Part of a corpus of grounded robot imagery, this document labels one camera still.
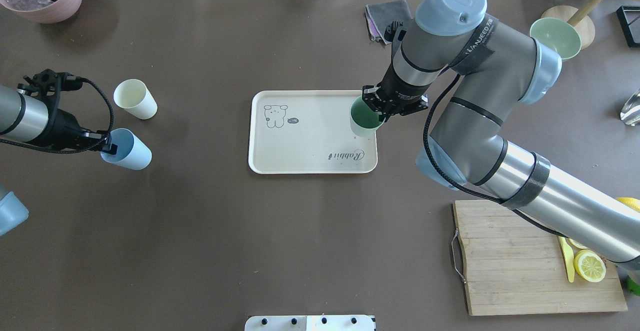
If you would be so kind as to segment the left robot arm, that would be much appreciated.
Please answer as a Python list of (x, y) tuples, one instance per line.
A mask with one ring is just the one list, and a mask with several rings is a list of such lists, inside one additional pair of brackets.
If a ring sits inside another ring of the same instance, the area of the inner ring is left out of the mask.
[(41, 153), (77, 154), (98, 151), (115, 155), (113, 142), (114, 111), (108, 100), (107, 130), (91, 131), (79, 125), (75, 116), (58, 108), (60, 92), (50, 104), (29, 96), (26, 91), (1, 87), (1, 142)]

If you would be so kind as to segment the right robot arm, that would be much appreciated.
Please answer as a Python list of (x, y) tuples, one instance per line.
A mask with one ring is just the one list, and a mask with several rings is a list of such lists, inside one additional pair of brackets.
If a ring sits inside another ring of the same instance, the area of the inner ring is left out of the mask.
[(638, 282), (639, 213), (499, 135), (518, 103), (539, 101), (557, 81), (558, 53), (488, 14), (487, 0), (423, 0), (409, 28), (395, 32), (390, 66), (362, 88), (362, 101), (382, 123), (421, 112), (427, 89), (448, 70), (455, 93), (434, 128), (423, 128), (423, 173), (576, 240)]

